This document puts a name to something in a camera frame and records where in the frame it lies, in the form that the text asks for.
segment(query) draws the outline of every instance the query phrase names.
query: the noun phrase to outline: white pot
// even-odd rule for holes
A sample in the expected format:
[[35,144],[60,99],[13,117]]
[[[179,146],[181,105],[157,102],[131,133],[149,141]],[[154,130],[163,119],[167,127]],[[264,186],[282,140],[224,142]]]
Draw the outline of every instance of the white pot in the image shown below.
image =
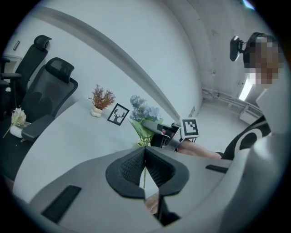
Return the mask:
[[90,110],[90,113],[92,116],[94,117],[100,117],[101,116],[101,113],[102,113],[102,110],[99,109],[99,108],[96,108],[95,106]]
[[16,137],[22,138],[21,135],[22,129],[18,128],[17,126],[11,126],[10,133]]

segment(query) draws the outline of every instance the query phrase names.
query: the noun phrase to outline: chair armrest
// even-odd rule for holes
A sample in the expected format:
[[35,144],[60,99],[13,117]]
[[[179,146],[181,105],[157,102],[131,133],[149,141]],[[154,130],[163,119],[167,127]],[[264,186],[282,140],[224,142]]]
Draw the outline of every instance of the chair armrest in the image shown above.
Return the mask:
[[35,142],[36,139],[42,134],[42,132],[54,121],[54,117],[51,115],[45,115],[35,122],[25,127],[21,135],[28,141]]
[[8,88],[10,87],[10,83],[0,80],[0,88]]
[[1,63],[9,63],[10,60],[8,58],[2,57],[0,60]]
[[22,77],[21,74],[15,74],[15,73],[1,73],[1,79],[16,80],[16,79],[20,79],[21,77]]

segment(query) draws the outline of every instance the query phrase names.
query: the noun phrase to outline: mesh backrest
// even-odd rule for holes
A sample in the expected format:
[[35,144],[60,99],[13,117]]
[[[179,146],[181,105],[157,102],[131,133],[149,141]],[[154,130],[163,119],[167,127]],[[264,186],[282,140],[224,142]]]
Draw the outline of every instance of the mesh backrest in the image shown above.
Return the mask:
[[55,57],[47,62],[45,69],[62,81],[69,83],[74,67],[65,60]]
[[[21,104],[28,122],[33,122],[47,114],[56,116],[59,108],[78,86],[72,78],[68,76],[65,78],[61,68],[60,72],[55,75],[47,71],[47,65],[42,66]],[[61,62],[61,67],[73,70],[72,65],[64,60]]]
[[15,82],[15,88],[21,96],[25,95],[29,78],[46,55],[47,50],[40,50],[35,45],[32,45],[17,67],[15,72],[21,74],[22,78]]

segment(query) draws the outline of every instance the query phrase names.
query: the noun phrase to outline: potted plant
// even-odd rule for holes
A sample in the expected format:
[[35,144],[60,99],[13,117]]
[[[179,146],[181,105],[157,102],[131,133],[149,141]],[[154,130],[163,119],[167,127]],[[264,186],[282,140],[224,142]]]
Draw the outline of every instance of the potted plant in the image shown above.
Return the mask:
[[92,100],[93,103],[93,108],[90,111],[91,115],[94,117],[100,117],[103,109],[114,103],[115,95],[109,90],[104,91],[103,87],[97,84],[92,92],[92,98],[88,99]]

